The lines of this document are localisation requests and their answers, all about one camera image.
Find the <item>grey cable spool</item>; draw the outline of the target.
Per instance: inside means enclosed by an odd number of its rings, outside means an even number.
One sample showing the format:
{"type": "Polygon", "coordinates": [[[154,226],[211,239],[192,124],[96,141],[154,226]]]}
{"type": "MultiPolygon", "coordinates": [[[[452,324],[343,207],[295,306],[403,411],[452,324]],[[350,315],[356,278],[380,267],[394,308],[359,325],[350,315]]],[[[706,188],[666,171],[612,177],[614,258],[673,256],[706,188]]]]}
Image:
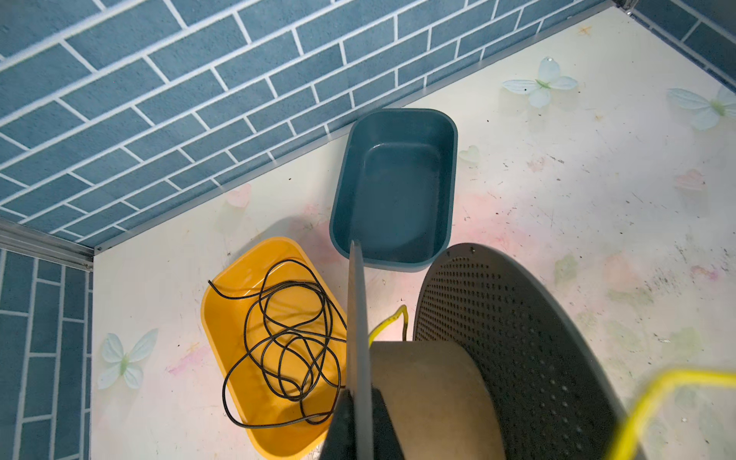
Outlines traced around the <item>grey cable spool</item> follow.
{"type": "Polygon", "coordinates": [[[477,243],[443,251],[400,341],[368,337],[363,274],[354,245],[345,389],[356,459],[374,459],[372,387],[404,459],[611,457],[625,411],[564,309],[517,261],[477,243]]]}

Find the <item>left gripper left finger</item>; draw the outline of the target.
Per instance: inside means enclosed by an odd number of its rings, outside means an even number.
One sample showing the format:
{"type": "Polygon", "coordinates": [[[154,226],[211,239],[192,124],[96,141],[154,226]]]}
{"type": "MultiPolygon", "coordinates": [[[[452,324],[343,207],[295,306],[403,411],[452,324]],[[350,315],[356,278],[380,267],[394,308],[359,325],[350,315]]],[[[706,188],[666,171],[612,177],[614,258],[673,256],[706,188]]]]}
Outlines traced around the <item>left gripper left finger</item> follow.
{"type": "Polygon", "coordinates": [[[354,403],[347,389],[342,390],[338,395],[335,411],[319,459],[356,459],[354,403]]]}

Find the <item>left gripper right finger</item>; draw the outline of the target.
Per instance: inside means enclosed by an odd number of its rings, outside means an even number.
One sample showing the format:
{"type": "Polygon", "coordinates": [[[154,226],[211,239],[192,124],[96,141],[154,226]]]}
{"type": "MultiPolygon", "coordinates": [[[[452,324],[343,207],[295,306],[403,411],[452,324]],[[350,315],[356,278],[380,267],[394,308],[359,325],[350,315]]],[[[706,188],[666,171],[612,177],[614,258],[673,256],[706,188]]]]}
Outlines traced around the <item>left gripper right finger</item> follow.
{"type": "Polygon", "coordinates": [[[404,453],[393,427],[381,391],[372,387],[373,447],[375,460],[404,460],[404,453]]]}

